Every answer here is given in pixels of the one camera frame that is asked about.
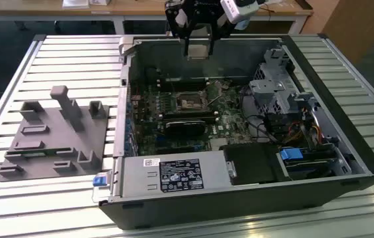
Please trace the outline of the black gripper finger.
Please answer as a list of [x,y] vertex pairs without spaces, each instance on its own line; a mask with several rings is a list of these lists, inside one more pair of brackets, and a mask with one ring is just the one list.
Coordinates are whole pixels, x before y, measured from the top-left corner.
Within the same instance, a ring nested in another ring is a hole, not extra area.
[[215,41],[228,38],[237,24],[233,24],[226,14],[211,20],[210,48],[208,55],[214,54]]
[[190,19],[191,0],[167,0],[164,3],[164,13],[172,36],[183,41],[183,55],[188,56],[190,47]]

